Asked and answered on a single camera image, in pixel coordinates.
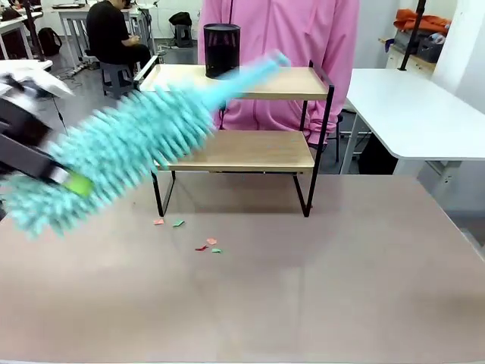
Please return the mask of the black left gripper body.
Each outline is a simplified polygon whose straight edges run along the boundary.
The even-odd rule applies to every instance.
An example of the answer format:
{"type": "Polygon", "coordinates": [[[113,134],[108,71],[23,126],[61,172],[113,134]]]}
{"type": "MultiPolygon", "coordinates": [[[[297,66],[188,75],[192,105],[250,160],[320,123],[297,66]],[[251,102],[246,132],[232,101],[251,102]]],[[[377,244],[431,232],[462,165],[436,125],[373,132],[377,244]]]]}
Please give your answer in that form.
{"type": "Polygon", "coordinates": [[[35,114],[7,99],[1,99],[1,156],[15,153],[12,141],[48,155],[41,147],[51,131],[35,114]]]}

